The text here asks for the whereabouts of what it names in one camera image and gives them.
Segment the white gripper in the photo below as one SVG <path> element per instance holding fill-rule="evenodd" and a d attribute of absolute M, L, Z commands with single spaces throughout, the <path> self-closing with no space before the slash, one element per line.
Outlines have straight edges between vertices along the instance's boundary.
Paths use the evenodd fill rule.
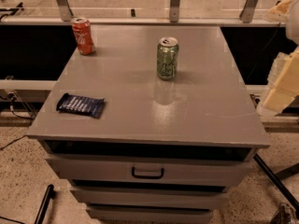
<path fill-rule="evenodd" d="M 286 22 L 286 36 L 299 45 L 299 0 L 281 0 L 267 10 L 263 19 Z M 281 113 L 299 95 L 299 51 L 280 52 L 274 60 L 262 91 L 257 112 L 262 116 Z"/>

